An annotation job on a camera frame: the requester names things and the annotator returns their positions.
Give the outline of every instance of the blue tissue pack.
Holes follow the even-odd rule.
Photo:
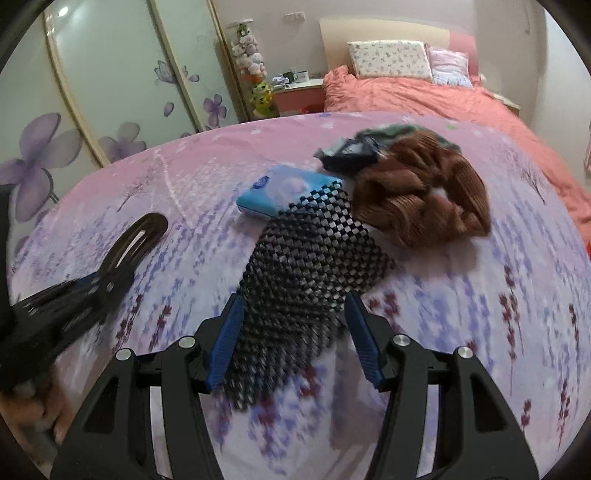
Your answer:
[[[315,171],[277,165],[240,195],[236,204],[243,213],[265,219],[276,218],[280,211],[289,209],[290,204],[298,203],[313,190],[336,181],[342,182],[337,177]]]

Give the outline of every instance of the pink pillow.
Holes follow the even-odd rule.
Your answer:
[[[429,46],[427,51],[433,72],[433,83],[472,88],[467,53],[432,46]]]

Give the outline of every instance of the wall outlet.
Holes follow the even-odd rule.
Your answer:
[[[305,20],[306,14],[304,12],[294,12],[291,14],[285,14],[284,17],[288,20]]]

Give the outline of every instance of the sliding wardrobe door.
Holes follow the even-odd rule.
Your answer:
[[[97,171],[62,100],[38,18],[0,74],[0,184],[15,184],[9,259],[76,183]]]
[[[47,13],[69,90],[111,162],[198,131],[146,0],[56,0]]]
[[[208,0],[148,0],[159,12],[179,65],[189,75],[189,92],[205,129],[244,120],[231,59],[220,41]]]

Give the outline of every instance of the floral pillow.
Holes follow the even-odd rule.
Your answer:
[[[432,81],[425,44],[414,40],[349,42],[358,77],[412,77]]]

